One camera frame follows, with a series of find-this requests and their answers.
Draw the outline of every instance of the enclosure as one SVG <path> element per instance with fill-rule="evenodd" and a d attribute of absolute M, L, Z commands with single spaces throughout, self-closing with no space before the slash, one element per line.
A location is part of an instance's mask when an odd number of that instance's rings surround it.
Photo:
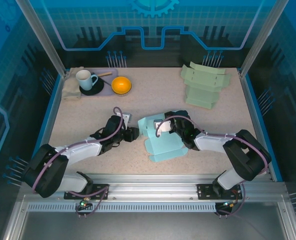
<path fill-rule="evenodd" d="M 191 63 L 229 76 L 208 109 L 187 102 Z M 132 88 L 66 100 L 79 67 Z M 42 145 L 87 138 L 115 106 L 131 127 L 187 110 L 210 133 L 248 130 L 271 156 L 268 171 L 244 183 L 245 204 L 227 219 L 214 214 L 224 201 L 201 200 L 196 186 L 231 168 L 226 155 L 152 157 L 142 136 L 67 168 L 109 185 L 86 219 L 64 191 L 42 198 L 22 182 Z M 296 0 L 0 0 L 0 239 L 79 238 L 296 240 Z"/>

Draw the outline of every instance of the towel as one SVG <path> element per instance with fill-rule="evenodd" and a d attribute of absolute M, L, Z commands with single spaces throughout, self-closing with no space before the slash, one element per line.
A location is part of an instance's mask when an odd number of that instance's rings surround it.
<path fill-rule="evenodd" d="M 72 67 L 70 69 L 69 77 L 64 81 L 62 89 L 62 99 L 63 100 L 79 100 L 81 98 L 81 92 L 79 89 L 79 82 L 76 78 L 78 71 L 84 69 L 81 67 Z"/>

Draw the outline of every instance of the table surface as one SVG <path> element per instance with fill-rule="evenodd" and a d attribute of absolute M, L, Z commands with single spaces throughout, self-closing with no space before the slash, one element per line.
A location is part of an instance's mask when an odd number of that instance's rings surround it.
<path fill-rule="evenodd" d="M 210 133 L 236 133 L 246 129 L 254 135 L 250 114 L 237 69 L 230 85 L 220 92 L 219 101 L 211 110 L 188 105 L 184 101 L 185 84 L 181 68 L 118 68 L 128 77 L 132 89 L 126 96 L 92 96 L 80 100 L 62 100 L 52 131 L 50 145 L 64 146 L 79 142 L 105 126 L 113 115 L 113 107 L 131 113 L 130 127 L 137 127 L 143 117 L 175 110 L 187 110 L 191 119 Z M 107 153 L 90 157 L 69 167 L 68 172 L 88 174 L 219 174 L 231 167 L 228 157 L 213 151 L 190 150 L 185 156 L 152 162 L 144 140 L 121 142 Z"/>

